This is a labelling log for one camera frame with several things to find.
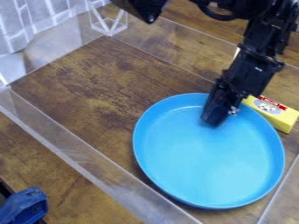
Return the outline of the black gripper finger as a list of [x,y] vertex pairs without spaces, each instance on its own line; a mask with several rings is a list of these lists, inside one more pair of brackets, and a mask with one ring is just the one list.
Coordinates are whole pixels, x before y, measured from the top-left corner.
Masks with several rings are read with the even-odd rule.
[[231,87],[216,86],[210,92],[200,119],[212,127],[220,126],[228,116],[239,112],[242,100],[243,97]]

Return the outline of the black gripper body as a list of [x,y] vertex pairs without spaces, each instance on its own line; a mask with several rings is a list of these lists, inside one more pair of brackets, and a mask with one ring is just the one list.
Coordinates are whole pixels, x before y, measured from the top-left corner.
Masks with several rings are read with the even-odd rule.
[[284,63],[275,57],[256,52],[244,44],[238,45],[238,54],[216,83],[216,96],[223,100],[259,96],[275,73],[284,68]]

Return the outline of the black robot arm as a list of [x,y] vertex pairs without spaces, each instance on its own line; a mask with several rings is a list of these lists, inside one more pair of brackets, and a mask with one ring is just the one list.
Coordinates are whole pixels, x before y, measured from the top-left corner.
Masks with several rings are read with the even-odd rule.
[[298,29],[299,0],[188,0],[219,21],[247,21],[238,56],[222,72],[210,92],[200,119],[211,126],[223,124],[239,112],[248,96],[259,96],[286,63],[284,52],[291,33]]

